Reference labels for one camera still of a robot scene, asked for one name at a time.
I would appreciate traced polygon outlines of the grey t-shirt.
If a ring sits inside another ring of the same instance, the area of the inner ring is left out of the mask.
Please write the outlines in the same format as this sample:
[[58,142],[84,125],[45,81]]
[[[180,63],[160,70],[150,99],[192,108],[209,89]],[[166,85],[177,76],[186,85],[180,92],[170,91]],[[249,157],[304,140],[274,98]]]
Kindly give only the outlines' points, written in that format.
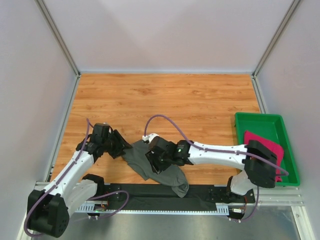
[[171,187],[172,191],[180,198],[189,191],[189,183],[184,172],[177,165],[167,164],[161,160],[151,164],[146,154],[149,144],[138,140],[131,144],[132,148],[125,149],[123,159],[145,181],[155,182]]

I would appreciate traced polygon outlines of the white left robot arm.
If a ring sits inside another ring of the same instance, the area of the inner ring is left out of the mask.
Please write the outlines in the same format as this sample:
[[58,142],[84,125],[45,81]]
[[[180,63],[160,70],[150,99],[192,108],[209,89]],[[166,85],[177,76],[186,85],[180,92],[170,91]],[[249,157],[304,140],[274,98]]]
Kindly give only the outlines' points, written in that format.
[[42,190],[28,196],[25,234],[31,238],[49,235],[59,238],[73,213],[86,201],[99,201],[127,191],[106,192],[104,179],[86,171],[105,153],[116,159],[132,146],[106,123],[87,124],[84,139],[77,145],[68,164]]

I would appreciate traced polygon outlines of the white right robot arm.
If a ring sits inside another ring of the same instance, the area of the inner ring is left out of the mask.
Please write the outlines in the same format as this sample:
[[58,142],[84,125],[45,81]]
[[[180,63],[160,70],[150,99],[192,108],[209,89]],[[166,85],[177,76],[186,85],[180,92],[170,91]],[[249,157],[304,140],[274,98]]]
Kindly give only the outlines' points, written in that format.
[[207,145],[180,140],[167,141],[152,133],[142,137],[148,144],[145,154],[154,173],[159,174],[172,165],[222,165],[240,170],[228,180],[225,196],[236,202],[254,187],[272,189],[276,186],[276,155],[257,140],[233,146]]

